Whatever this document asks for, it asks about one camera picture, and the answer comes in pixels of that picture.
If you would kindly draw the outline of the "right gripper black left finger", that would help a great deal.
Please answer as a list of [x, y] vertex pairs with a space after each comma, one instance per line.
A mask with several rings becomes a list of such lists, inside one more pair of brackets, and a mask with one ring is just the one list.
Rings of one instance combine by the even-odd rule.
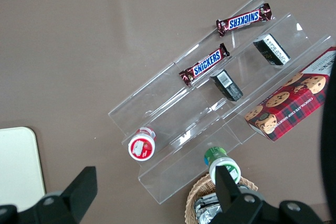
[[27, 210], [1, 205], [1, 223], [80, 223], [97, 192], [96, 167], [87, 166], [65, 190], [44, 196]]

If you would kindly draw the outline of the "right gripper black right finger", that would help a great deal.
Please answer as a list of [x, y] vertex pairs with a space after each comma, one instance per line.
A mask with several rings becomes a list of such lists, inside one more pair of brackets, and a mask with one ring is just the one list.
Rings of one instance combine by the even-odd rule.
[[242, 193], [224, 166], [216, 167], [216, 195], [222, 212], [211, 223], [323, 223], [308, 205], [285, 200], [276, 208], [251, 193]]

